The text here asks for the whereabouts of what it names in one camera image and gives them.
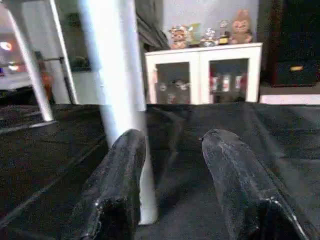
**black cloth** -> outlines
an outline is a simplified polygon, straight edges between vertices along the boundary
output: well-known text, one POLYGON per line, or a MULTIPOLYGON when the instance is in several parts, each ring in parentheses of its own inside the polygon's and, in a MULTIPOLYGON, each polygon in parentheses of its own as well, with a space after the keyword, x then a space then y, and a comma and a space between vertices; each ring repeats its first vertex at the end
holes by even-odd
MULTIPOLYGON (((53 182, 64 170, 70 172, 11 221, 14 227, 7 234, 16 235, 7 238, 59 239, 79 202, 81 189, 108 151, 100 111, 97 106, 57 105, 53 108, 56 122, 37 127, 36 123, 43 123, 39 115, 21 109, 25 117, 21 117, 19 108, 14 109, 15 113, 0 109, 0 113, 7 111, 8 118, 15 119, 11 124, 1 115, 2 130, 23 126, 0 133, 2 216, 53 182), (21 124, 24 118, 28 124, 21 124), (101 151, 93 151, 95 146, 101 151), (69 164, 80 156, 85 156, 82 161, 69 164)), ((138 227, 136 239, 230 238, 228 222, 202 153, 201 138, 211 129, 238 135, 268 175, 273 175, 272 182, 303 230, 319 232, 318 106, 149 105, 146 116, 159 220, 138 227), (302 224, 303 219, 309 226, 302 224)))

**white baseboard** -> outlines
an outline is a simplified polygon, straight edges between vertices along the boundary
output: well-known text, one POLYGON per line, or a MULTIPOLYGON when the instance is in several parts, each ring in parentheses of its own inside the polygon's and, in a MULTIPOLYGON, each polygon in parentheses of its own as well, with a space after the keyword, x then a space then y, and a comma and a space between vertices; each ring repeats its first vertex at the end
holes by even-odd
POLYGON ((271 105, 320 105, 320 94, 261 95, 260 103, 271 105))

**glass cabinet door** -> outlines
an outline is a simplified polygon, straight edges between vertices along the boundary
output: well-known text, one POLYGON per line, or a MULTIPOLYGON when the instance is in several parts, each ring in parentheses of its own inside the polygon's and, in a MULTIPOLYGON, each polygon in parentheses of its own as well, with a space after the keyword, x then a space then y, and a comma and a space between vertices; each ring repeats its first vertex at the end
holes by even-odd
POLYGON ((155 65, 155 92, 158 104, 190 104, 188 62, 155 65))
POLYGON ((198 52, 146 53, 151 104, 200 104, 198 52))
POLYGON ((231 44, 201 52, 201 103, 256 103, 261 47, 261 43, 231 44))
POLYGON ((248 59, 209 61, 209 103, 244 102, 248 59))

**light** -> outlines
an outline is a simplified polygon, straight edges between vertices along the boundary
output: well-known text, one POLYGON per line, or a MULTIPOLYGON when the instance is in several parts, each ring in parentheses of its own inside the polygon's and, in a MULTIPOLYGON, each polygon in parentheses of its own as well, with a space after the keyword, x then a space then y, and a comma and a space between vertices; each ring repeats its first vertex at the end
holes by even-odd
POLYGON ((0 47, 6 51, 11 51, 12 50, 12 45, 9 42, 2 41, 0 42, 0 47))
POLYGON ((17 66, 17 65, 9 65, 8 68, 11 71, 17 71, 19 69, 19 66, 17 66))

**collectible figure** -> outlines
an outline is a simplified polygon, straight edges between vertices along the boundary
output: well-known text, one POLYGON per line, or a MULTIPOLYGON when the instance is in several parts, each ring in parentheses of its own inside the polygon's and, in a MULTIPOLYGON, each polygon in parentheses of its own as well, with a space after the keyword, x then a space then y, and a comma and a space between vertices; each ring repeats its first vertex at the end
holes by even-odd
POLYGON ((228 21, 223 20, 220 22, 220 38, 219 38, 219 45, 225 45, 229 43, 230 32, 227 31, 228 28, 228 21))
POLYGON ((216 31, 211 28, 205 30, 204 36, 201 38, 201 47, 213 47, 216 45, 216 31))
POLYGON ((191 29, 191 27, 185 25, 172 27, 169 30, 173 39, 171 49, 185 49, 187 47, 187 35, 191 29))
POLYGON ((253 39, 250 30, 250 16, 248 10, 240 9, 236 13, 235 20, 232 24, 233 35, 231 36, 232 44, 247 44, 253 39))

